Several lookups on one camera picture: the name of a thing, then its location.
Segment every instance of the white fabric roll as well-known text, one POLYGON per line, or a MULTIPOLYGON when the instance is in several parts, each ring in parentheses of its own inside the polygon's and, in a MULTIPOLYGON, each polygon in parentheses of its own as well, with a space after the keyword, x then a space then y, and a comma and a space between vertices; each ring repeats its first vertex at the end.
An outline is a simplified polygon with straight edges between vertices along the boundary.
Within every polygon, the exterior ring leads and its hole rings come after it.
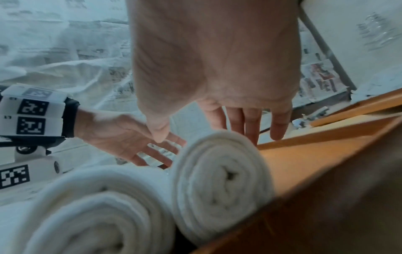
POLYGON ((274 197, 269 169, 257 148, 234 132, 214 133, 188 145, 170 174, 176 224, 198 246, 274 197))
POLYGON ((7 253, 169 253, 175 225, 168 180, 152 167, 68 173, 34 200, 7 253))

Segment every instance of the black band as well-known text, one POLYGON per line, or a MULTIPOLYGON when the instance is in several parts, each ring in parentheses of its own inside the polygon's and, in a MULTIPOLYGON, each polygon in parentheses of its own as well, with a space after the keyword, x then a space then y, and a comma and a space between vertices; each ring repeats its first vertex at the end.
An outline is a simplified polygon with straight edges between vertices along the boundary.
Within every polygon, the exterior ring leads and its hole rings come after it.
POLYGON ((75 117, 77 116, 80 103, 71 98, 67 98, 64 103, 66 107, 63 113, 63 130, 62 136, 66 138, 74 138, 75 117))

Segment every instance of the towel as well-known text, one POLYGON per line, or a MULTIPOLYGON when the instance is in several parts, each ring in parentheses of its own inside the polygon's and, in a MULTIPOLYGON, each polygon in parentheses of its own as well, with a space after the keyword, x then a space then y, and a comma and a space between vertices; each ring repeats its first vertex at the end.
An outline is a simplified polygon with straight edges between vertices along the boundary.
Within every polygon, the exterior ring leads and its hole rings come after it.
POLYGON ((183 235, 200 246, 274 197, 269 169, 244 136, 222 131, 185 147, 170 169, 171 209, 183 235))
POLYGON ((9 254, 164 254, 175 224, 158 168, 107 166, 71 172, 33 201, 9 254))

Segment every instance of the human hand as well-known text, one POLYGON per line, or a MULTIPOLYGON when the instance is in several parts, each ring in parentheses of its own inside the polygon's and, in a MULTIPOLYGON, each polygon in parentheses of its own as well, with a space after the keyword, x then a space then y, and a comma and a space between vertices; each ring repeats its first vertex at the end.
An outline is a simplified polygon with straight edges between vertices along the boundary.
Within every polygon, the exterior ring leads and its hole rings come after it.
MULTIPOLYGON (((132 115, 120 112, 88 110, 78 108, 74 125, 74 135, 86 143, 108 152, 116 157, 130 161, 137 166, 147 166, 144 159, 137 155, 143 152, 165 164, 172 165, 172 160, 148 144, 154 144, 174 154, 179 149, 167 141, 156 143, 147 126, 132 115)), ((167 140, 184 146, 186 142, 179 136, 169 133, 167 140)))
POLYGON ((281 139, 299 88, 300 42, 294 0, 127 0, 138 106, 156 141, 169 117, 197 101, 213 128, 257 144, 261 110, 281 139))

